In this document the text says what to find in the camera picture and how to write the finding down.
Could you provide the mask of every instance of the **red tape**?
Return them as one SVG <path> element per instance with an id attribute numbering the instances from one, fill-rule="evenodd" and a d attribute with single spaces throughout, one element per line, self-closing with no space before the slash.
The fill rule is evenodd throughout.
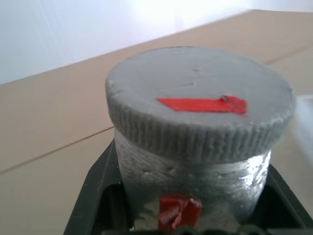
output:
<path id="1" fill-rule="evenodd" d="M 160 199 L 158 229 L 171 233 L 176 227 L 186 225 L 194 227 L 202 203 L 194 198 L 182 196 L 163 196 Z"/>
<path id="2" fill-rule="evenodd" d="M 219 99 L 157 98 L 157 100 L 175 111 L 245 114 L 247 110 L 244 99 L 230 95 L 223 95 Z"/>

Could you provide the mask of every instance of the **gray cap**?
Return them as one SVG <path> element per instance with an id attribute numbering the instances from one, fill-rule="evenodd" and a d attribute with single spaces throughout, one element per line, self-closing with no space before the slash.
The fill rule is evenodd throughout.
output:
<path id="1" fill-rule="evenodd" d="M 182 161 L 229 163 L 269 151 L 294 110 L 289 84 L 272 69 L 202 47 L 147 51 L 118 64 L 106 81 L 116 129 L 142 149 Z M 157 98 L 247 102 L 245 115 L 178 112 Z"/>

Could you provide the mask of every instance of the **gray cylindrical object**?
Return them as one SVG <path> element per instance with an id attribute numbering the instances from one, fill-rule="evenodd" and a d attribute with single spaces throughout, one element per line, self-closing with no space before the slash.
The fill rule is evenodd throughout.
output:
<path id="1" fill-rule="evenodd" d="M 162 48 L 117 65 L 106 93 L 136 228 L 157 228 L 159 198 L 171 193 L 201 200 L 201 230 L 234 230 L 251 215 L 294 108 L 278 73 L 219 50 Z M 222 95 L 246 100 L 247 113 L 177 112 L 157 101 Z"/>

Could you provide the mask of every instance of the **cylinder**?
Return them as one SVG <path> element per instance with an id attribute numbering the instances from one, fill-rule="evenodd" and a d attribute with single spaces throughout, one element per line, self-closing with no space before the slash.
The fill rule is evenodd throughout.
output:
<path id="1" fill-rule="evenodd" d="M 278 73 L 219 50 L 161 48 L 116 66 L 106 93 L 136 229 L 157 229 L 160 198 L 173 194 L 201 201 L 200 231 L 235 231 L 249 219 L 294 110 Z M 237 103 L 212 109 L 225 97 L 244 100 L 244 112 Z M 179 110 L 164 98 L 196 103 Z"/>

